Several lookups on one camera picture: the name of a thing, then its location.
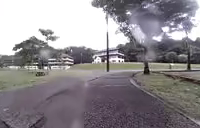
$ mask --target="grass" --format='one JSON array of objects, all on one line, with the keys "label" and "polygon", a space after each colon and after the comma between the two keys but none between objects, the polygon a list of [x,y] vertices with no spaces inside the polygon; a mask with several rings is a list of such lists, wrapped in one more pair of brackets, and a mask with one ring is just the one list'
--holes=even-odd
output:
[{"label": "grass", "polygon": [[[144,67],[143,63],[120,63],[110,64],[111,70],[142,70]],[[150,63],[151,69],[169,69],[168,63]],[[173,69],[186,69],[186,64],[174,64]],[[200,69],[200,64],[192,64],[192,68]],[[105,70],[106,64],[78,64],[74,65],[72,70]]]},{"label": "grass", "polygon": [[33,86],[53,80],[57,77],[88,75],[89,72],[51,71],[49,75],[36,77],[35,73],[28,71],[0,71],[0,91]]},{"label": "grass", "polygon": [[162,74],[137,74],[136,79],[143,84],[143,89],[165,99],[188,115],[200,119],[200,85],[168,78]]}]

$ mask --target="overcast sky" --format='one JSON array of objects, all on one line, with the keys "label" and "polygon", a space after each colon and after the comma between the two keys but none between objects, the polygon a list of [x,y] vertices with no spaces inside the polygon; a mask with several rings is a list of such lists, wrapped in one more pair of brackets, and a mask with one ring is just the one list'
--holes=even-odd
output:
[{"label": "overcast sky", "polygon": [[[0,0],[0,54],[13,54],[15,44],[36,36],[38,29],[52,29],[60,39],[55,48],[86,46],[106,48],[105,14],[91,6],[91,0]],[[117,25],[109,24],[110,47],[125,43],[123,34],[115,34]],[[200,37],[200,25],[191,34]],[[182,34],[173,34],[176,39]]]}]

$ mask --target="road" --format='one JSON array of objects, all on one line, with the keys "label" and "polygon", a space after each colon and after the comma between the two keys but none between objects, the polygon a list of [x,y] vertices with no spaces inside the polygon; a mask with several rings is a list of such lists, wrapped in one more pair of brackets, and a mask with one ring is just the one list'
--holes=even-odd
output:
[{"label": "road", "polygon": [[199,128],[133,86],[130,75],[64,77],[0,93],[0,128]]}]

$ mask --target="pole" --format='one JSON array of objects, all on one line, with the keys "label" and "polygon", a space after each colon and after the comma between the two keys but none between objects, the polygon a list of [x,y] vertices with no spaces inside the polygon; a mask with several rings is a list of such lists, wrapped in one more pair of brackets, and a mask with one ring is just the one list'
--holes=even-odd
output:
[{"label": "pole", "polygon": [[109,30],[108,30],[108,14],[106,13],[106,25],[107,25],[107,32],[106,32],[106,50],[107,50],[107,63],[106,63],[106,71],[109,72]]}]

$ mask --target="building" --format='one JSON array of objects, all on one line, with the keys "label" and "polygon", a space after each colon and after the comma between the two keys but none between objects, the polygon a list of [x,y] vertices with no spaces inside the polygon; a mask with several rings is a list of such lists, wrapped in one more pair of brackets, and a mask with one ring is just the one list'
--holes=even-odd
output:
[{"label": "building", "polygon": [[71,56],[63,54],[61,58],[48,59],[48,66],[50,69],[68,69],[74,64],[74,60]]},{"label": "building", "polygon": [[[101,50],[94,54],[92,63],[103,63],[107,60],[107,51]],[[122,54],[118,48],[109,49],[109,62],[110,63],[122,63],[124,62],[124,54]]]}]

